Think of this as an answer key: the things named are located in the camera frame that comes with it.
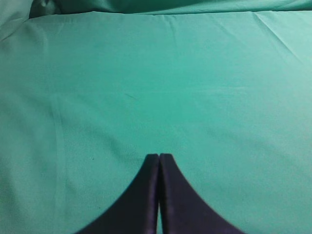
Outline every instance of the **green background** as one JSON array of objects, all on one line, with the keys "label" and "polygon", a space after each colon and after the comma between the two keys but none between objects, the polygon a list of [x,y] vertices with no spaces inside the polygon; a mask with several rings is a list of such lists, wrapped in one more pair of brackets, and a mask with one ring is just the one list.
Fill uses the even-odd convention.
[{"label": "green background", "polygon": [[[246,233],[312,231],[310,11],[130,2],[127,13],[166,12],[28,19],[29,2],[0,3],[0,233],[74,233],[148,153],[174,154]],[[79,2],[62,13],[94,7]],[[244,6],[309,7],[286,2]]]}]

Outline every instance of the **green fabric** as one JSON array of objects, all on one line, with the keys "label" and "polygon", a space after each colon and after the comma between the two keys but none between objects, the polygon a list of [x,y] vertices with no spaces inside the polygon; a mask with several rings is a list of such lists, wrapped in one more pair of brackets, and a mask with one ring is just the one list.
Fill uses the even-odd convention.
[{"label": "green fabric", "polygon": [[187,14],[236,11],[312,10],[310,0],[36,0],[55,2],[63,14],[115,13]]},{"label": "green fabric", "polygon": [[0,41],[28,19],[32,0],[0,0]]},{"label": "green fabric", "polygon": [[311,22],[302,11],[23,23],[0,42],[0,233],[73,233],[162,152],[246,233],[310,233]]}]

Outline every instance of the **black pointed tip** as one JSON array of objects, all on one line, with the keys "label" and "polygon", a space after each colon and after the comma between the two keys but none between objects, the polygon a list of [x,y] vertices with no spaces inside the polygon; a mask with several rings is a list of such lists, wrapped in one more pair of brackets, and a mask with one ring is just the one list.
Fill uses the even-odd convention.
[{"label": "black pointed tip", "polygon": [[147,155],[120,198],[77,234],[156,234],[158,167],[158,155]]},{"label": "black pointed tip", "polygon": [[171,154],[160,155],[159,186],[164,234],[243,234],[201,199]]}]

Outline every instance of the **wrinkle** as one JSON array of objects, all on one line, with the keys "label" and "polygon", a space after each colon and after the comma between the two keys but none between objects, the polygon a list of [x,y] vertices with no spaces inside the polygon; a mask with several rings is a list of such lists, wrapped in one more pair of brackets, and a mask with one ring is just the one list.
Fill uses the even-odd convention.
[{"label": "wrinkle", "polygon": [[224,26],[219,20],[215,18],[213,14],[211,14],[211,19],[220,26],[220,29],[227,35],[231,36],[232,38],[235,38],[239,43],[243,44],[243,41],[239,39],[233,32],[231,32],[226,26]]},{"label": "wrinkle", "polygon": [[11,21],[8,21],[7,23],[3,24],[0,26],[0,32],[4,32],[5,29],[3,29],[6,25],[8,25],[9,23],[11,22],[14,22],[14,21],[21,21],[17,26],[15,26],[15,29],[13,29],[11,32],[9,32],[7,35],[5,35],[5,33],[3,35],[0,34],[0,44],[1,42],[7,40],[9,37],[11,37],[13,34],[15,34],[19,29],[20,27],[23,25],[23,23],[25,23],[28,19],[25,19],[24,17],[20,17],[20,18],[17,18],[17,19],[13,19]]},{"label": "wrinkle", "polygon": [[283,39],[276,32],[274,32],[274,30],[272,30],[269,27],[269,25],[263,19],[261,19],[261,17],[256,12],[253,12],[253,15],[254,15],[254,18],[256,19],[256,21],[258,22],[260,27],[265,29],[265,31],[269,32],[269,34],[273,38],[275,38],[275,40],[281,45],[282,48],[284,48],[286,51],[291,53],[296,58],[296,60],[298,60],[300,63],[302,63],[302,61],[296,55],[296,53],[283,41]]},{"label": "wrinkle", "polygon": [[58,97],[54,96],[51,100],[53,120],[56,133],[56,190],[54,208],[54,227],[53,233],[59,234],[64,230],[65,208],[66,208],[66,155],[64,144],[64,132],[59,110]]}]

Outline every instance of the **crease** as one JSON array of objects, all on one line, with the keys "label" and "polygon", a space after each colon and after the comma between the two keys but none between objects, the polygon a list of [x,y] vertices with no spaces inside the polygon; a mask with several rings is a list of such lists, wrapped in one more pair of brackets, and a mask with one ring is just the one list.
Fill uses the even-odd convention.
[{"label": "crease", "polygon": [[215,16],[213,14],[211,14],[211,19],[217,24],[220,26],[221,30],[232,36],[233,38],[235,38],[239,43],[241,43],[242,45],[244,45],[243,41],[241,39],[239,39],[233,32],[231,32],[229,29],[227,29],[220,21],[218,21]]},{"label": "crease", "polygon": [[[3,25],[0,26],[0,31],[1,31],[1,28],[2,28],[5,24],[10,23],[10,22],[12,22],[12,21],[18,21],[18,20],[21,20],[21,19],[24,19],[24,17],[19,17],[19,18],[16,18],[16,19],[13,19],[13,20],[10,20],[10,21],[4,23]],[[15,34],[27,20],[28,20],[27,18],[24,19],[24,20],[23,20],[19,25],[17,25],[17,26],[15,27],[15,29],[14,29],[11,33],[9,33],[7,36],[4,36],[3,38],[1,38],[1,35],[0,35],[0,44],[1,44],[2,42],[4,42],[5,40],[7,40],[8,38],[10,38],[13,34]]]},{"label": "crease", "polygon": [[59,234],[64,229],[65,222],[66,158],[64,153],[64,133],[60,116],[58,97],[55,96],[54,98],[52,98],[51,103],[56,134],[56,162],[57,162],[55,203],[53,214],[54,215],[53,233]]},{"label": "crease", "polygon": [[262,28],[265,28],[266,31],[268,31],[277,42],[279,42],[279,44],[282,46],[282,48],[286,49],[289,53],[291,53],[300,63],[302,63],[301,59],[296,55],[296,53],[283,41],[283,39],[276,33],[274,32],[269,25],[263,20],[261,19],[261,17],[257,14],[257,12],[252,12],[252,14],[254,15],[254,18],[256,19],[256,21],[259,23],[260,26],[262,26]]},{"label": "crease", "polygon": [[174,16],[171,16],[169,19],[166,15],[162,15],[163,19],[165,20],[165,22],[169,25],[171,32],[172,32],[172,36],[173,36],[173,40],[174,40],[174,44],[175,47],[178,48],[178,43],[177,43],[177,36],[176,36],[176,28],[175,25],[173,23],[172,19],[176,19]]},{"label": "crease", "polygon": [[64,28],[64,23],[61,23],[60,27],[58,28],[58,31],[55,33],[55,37],[58,37],[60,35],[63,28]]}]

